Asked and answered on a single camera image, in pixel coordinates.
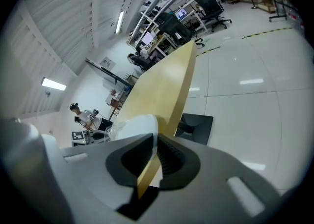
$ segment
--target white t-shirt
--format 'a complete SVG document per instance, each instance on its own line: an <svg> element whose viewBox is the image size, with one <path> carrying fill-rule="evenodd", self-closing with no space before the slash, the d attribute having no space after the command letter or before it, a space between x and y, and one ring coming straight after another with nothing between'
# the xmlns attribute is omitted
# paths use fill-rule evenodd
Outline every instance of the white t-shirt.
<svg viewBox="0 0 314 224"><path fill-rule="evenodd" d="M84 110L80 115L78 115L78 117L80 118L81 120L81 124L87 124L90 122L90 119L89 119L89 115L92 115L93 113L91 111L88 111L88 110ZM100 124L102 122L102 119L99 118L99 117L96 117L94 120L93 120L93 123L91 125L91 129L93 130L98 130Z"/></svg>

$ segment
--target fluorescent light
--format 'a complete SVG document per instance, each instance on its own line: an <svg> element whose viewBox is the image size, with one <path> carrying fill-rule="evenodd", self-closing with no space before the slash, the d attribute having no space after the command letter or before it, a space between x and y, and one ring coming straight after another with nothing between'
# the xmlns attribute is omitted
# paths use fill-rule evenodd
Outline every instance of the fluorescent light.
<svg viewBox="0 0 314 224"><path fill-rule="evenodd" d="M49 80L46 77L44 77L43 80L41 81L41 85L45 87L49 87L49 88L60 89L60 90L65 90L65 88L67 87L66 85Z"/></svg>
<svg viewBox="0 0 314 224"><path fill-rule="evenodd" d="M242 162L242 164L244 164L245 166L247 166L248 168L252 170L259 170L259 171L264 171L266 167L266 165L251 163L251 162Z"/></svg>
<svg viewBox="0 0 314 224"><path fill-rule="evenodd" d="M188 91L198 91L200 88L190 88Z"/></svg>
<svg viewBox="0 0 314 224"><path fill-rule="evenodd" d="M120 13L120 15L119 15L119 20L118 20L118 25L117 25L117 28L116 28L116 33L118 33L120 31L120 26L121 26L121 22L122 22L123 13L124 13L124 11L122 11Z"/></svg>
<svg viewBox="0 0 314 224"><path fill-rule="evenodd" d="M240 84L260 84L263 82L264 82L264 79L251 79L251 80L240 81Z"/></svg>

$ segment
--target monitor screen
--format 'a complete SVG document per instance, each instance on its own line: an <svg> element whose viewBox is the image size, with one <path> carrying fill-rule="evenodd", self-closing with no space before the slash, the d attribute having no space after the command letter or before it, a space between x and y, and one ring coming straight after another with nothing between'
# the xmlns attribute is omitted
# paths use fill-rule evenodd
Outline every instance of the monitor screen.
<svg viewBox="0 0 314 224"><path fill-rule="evenodd" d="M148 45L152 40L153 37L149 32L147 32L142 38L142 41L145 43L145 45Z"/></svg>
<svg viewBox="0 0 314 224"><path fill-rule="evenodd" d="M182 8L179 12L176 13L176 17L178 19L182 19L185 15L187 15L187 12Z"/></svg>

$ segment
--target ceiling beam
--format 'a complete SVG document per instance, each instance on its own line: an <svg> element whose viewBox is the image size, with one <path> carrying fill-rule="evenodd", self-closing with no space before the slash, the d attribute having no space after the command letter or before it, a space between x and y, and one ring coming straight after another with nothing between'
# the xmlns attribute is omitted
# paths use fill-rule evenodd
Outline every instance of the ceiling beam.
<svg viewBox="0 0 314 224"><path fill-rule="evenodd" d="M73 72L73 70L66 65L62 59L57 55L57 53L53 50L53 48L49 45L48 41L43 37L42 33L39 31L36 23L33 21L33 18L31 17L26 3L24 0L21 0L18 5L18 11L21 14L25 24L28 26L31 33L36 37L36 39L40 42L41 45L48 51L48 53L59 63L62 63L64 67L75 77L77 77L77 74Z"/></svg>
<svg viewBox="0 0 314 224"><path fill-rule="evenodd" d="M99 16L99 6L101 0L92 1L92 38L94 48L98 48L98 16Z"/></svg>

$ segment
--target black pants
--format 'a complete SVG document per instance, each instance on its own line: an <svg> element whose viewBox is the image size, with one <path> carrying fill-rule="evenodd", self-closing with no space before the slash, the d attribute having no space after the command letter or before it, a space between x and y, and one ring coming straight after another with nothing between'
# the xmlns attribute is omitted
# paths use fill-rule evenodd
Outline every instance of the black pants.
<svg viewBox="0 0 314 224"><path fill-rule="evenodd" d="M112 125L112 122L103 118L100 126L98 127L98 130L105 131L110 125Z"/></svg>

